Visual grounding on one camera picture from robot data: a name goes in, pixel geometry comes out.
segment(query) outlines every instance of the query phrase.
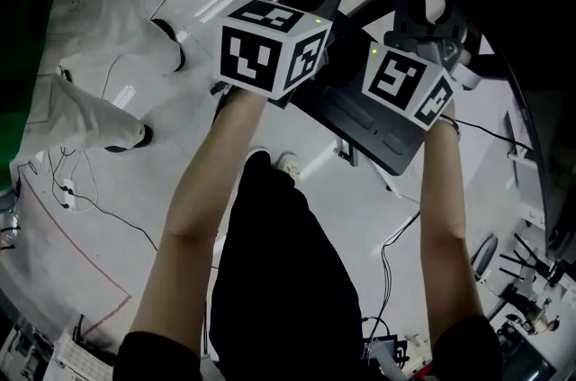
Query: white trousers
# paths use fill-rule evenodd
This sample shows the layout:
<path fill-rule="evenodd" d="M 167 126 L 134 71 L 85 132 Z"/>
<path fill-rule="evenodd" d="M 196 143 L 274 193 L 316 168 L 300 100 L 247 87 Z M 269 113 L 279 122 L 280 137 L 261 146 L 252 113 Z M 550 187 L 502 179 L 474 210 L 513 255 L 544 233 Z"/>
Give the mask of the white trousers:
<path fill-rule="evenodd" d="M 63 58 L 77 53 L 142 57 L 160 74 L 180 64 L 178 44 L 128 0 L 54 0 L 18 157 L 56 146 L 129 149 L 141 141 L 139 120 L 53 74 Z"/>

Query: white cube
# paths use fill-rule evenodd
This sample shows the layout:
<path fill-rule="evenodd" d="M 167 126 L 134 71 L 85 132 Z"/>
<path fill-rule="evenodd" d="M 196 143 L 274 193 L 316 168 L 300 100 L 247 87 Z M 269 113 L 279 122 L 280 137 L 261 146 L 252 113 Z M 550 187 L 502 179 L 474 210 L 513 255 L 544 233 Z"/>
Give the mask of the white cube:
<path fill-rule="evenodd" d="M 373 41 L 362 92 L 424 130 L 429 130 L 454 95 L 442 67 L 416 54 Z"/>
<path fill-rule="evenodd" d="M 279 99 L 316 73 L 332 21 L 264 0 L 235 0 L 217 21 L 213 76 Z"/>

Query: leg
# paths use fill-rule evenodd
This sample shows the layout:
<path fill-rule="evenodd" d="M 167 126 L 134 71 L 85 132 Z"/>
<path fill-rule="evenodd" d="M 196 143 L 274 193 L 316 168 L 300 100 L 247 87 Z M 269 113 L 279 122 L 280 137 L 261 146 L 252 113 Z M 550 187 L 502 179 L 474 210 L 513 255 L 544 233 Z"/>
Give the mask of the leg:
<path fill-rule="evenodd" d="M 144 125 L 129 113 L 61 77 L 39 76 L 17 158 L 55 146 L 130 149 L 143 138 Z"/>
<path fill-rule="evenodd" d="M 354 369 L 358 296 L 306 198 L 265 152 L 248 160 L 238 190 L 211 302 L 222 373 L 249 374 L 255 353 L 260 367 L 298 357 Z"/>
<path fill-rule="evenodd" d="M 40 73 L 76 53 L 131 54 L 160 73 L 176 70 L 180 47 L 129 0 L 54 0 Z"/>

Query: floor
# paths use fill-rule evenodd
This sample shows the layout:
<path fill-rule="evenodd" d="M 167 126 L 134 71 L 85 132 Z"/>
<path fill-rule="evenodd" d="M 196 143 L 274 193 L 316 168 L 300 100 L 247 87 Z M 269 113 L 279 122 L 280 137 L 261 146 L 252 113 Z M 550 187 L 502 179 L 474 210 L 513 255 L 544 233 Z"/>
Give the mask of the floor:
<path fill-rule="evenodd" d="M 162 0 L 131 1 L 150 16 Z M 73 177 L 78 154 L 65 159 L 58 177 L 73 179 L 76 192 L 93 199 L 97 188 L 103 209 L 139 226 L 155 243 L 178 179 L 208 131 L 216 105 L 209 94 L 212 25 L 194 17 L 208 1 L 167 0 L 157 13 L 173 24 L 184 46 L 188 62 L 178 74 L 161 77 L 127 57 L 114 64 L 110 75 L 113 59 L 64 61 L 74 81 L 94 95 L 113 101 L 127 91 L 133 94 L 125 109 L 149 122 L 156 138 L 149 148 L 123 155 L 89 150 L 86 155 L 94 185 L 84 155 L 79 155 Z M 362 1 L 344 0 L 341 10 L 347 12 Z M 391 18 L 379 21 L 369 32 L 381 40 L 391 23 Z M 266 146 L 273 156 L 284 150 L 300 156 L 307 167 L 300 189 L 340 253 L 358 290 L 363 314 L 376 315 L 382 300 L 379 248 L 418 205 L 388 192 L 366 158 L 352 168 L 335 156 L 334 140 L 332 133 L 296 108 L 281 111 L 268 105 L 254 144 Z M 471 250 L 487 233 L 505 235 L 518 224 L 518 194 L 515 187 L 507 189 L 513 170 L 506 151 L 505 144 L 494 141 L 466 188 Z M 58 149 L 50 153 L 53 159 L 60 158 Z M 51 193 L 46 155 L 37 167 L 38 176 L 29 169 L 24 172 L 21 217 L 29 227 L 22 233 L 17 254 L 3 255 L 0 281 L 10 279 L 26 290 L 22 299 L 36 303 L 40 314 L 50 320 L 47 331 L 70 327 L 83 313 L 84 331 L 118 343 L 137 309 L 154 250 L 141 232 L 110 216 L 94 209 L 86 213 L 64 210 Z M 80 201 L 76 208 L 83 211 L 89 205 Z M 215 264 L 225 233 L 224 222 Z M 389 260 L 394 286 L 384 318 L 392 332 L 425 335 L 418 223 L 390 249 Z M 496 297 L 482 286 L 481 298 L 487 311 L 496 303 Z"/>

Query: black shoe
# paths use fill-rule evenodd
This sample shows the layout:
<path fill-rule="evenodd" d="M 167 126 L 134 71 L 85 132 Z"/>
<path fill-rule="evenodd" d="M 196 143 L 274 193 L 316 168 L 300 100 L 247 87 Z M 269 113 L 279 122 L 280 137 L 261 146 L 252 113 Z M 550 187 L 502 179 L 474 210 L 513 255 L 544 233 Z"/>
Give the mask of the black shoe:
<path fill-rule="evenodd" d="M 174 29 L 170 26 L 169 23 L 167 23 L 164 19 L 152 19 L 152 22 L 155 25 L 157 25 L 160 29 L 162 29 L 162 31 L 168 36 L 168 38 L 171 41 L 175 41 L 176 43 L 178 43 L 178 39 L 176 38 Z M 175 72 L 180 70 L 184 66 L 185 62 L 186 62 L 186 56 L 184 54 L 184 51 L 182 50 L 182 47 L 180 46 L 180 65 L 176 68 Z"/>
<path fill-rule="evenodd" d="M 152 142 L 152 138 L 154 138 L 154 132 L 149 126 L 144 125 L 144 137 L 138 144 L 133 147 L 133 149 L 140 149 L 142 147 L 148 146 Z M 113 154 L 120 154 L 126 150 L 130 150 L 119 146 L 108 146 L 105 147 L 105 149 Z"/>

